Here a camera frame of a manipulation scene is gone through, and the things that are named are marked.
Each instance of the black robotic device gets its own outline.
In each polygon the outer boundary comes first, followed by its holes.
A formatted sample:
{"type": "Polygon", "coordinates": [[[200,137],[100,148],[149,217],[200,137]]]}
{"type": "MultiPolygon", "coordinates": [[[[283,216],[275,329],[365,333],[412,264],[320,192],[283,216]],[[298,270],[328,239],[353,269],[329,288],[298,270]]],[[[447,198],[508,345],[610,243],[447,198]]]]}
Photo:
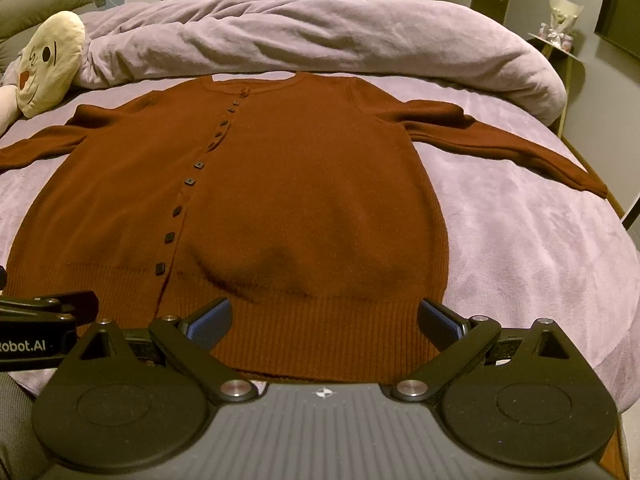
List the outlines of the black robotic device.
{"type": "Polygon", "coordinates": [[[612,478],[598,461],[615,403],[550,319],[503,329],[423,300],[418,326],[442,353],[398,384],[259,392],[209,353],[226,298],[136,330],[97,312],[88,291],[0,296],[0,370],[58,368],[32,413],[41,480],[612,478]]]}

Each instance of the cardigan sleeve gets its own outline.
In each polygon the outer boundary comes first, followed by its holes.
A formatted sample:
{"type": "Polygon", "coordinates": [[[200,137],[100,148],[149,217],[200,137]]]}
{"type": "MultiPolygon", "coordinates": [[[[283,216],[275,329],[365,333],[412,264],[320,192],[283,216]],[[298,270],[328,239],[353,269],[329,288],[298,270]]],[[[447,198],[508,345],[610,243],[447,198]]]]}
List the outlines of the cardigan sleeve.
{"type": "Polygon", "coordinates": [[[154,94],[149,92],[117,108],[78,105],[74,116],[64,125],[48,126],[29,139],[0,149],[0,173],[25,168],[41,158],[71,153],[87,137],[145,108],[153,100],[154,94]]]}
{"type": "Polygon", "coordinates": [[[462,155],[512,160],[573,189],[607,197],[607,187],[569,159],[476,121],[455,104],[423,100],[402,102],[360,78],[351,79],[351,94],[356,106],[381,121],[401,124],[413,141],[427,142],[462,155]]]}

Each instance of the wall-mounted tv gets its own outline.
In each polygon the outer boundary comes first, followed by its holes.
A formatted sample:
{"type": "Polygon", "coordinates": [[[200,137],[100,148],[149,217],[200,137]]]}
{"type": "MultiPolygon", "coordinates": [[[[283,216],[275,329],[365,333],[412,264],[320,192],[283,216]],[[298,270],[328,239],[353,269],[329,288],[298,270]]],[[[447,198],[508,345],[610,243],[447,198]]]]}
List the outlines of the wall-mounted tv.
{"type": "Polygon", "coordinates": [[[602,0],[595,33],[640,59],[640,0],[602,0]]]}

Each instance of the brown cardigan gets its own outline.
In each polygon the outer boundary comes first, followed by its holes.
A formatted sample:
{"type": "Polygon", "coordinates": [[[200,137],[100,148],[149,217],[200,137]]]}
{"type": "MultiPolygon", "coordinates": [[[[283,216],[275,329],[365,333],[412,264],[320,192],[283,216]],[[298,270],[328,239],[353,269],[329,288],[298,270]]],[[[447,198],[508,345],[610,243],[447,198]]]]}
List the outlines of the brown cardigan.
{"type": "Polygon", "coordinates": [[[214,351],[228,365],[389,383],[424,361],[418,300],[447,285],[447,231],[412,140],[607,193],[453,104],[350,77],[203,77],[113,110],[79,105],[0,150],[0,171],[71,153],[21,225],[5,293],[90,288],[123,328],[228,296],[234,325],[214,351]]]}

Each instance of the red heart-shaped mouth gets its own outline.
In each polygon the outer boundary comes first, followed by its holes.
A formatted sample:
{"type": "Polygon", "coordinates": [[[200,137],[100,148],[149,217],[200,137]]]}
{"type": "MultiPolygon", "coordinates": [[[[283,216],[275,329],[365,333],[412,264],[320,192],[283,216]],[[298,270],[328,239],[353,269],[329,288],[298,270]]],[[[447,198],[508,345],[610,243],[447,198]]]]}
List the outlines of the red heart-shaped mouth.
{"type": "Polygon", "coordinates": [[[27,79],[29,79],[30,75],[31,74],[29,74],[28,70],[25,70],[24,72],[20,73],[20,90],[24,88],[24,85],[27,82],[27,79]]]}

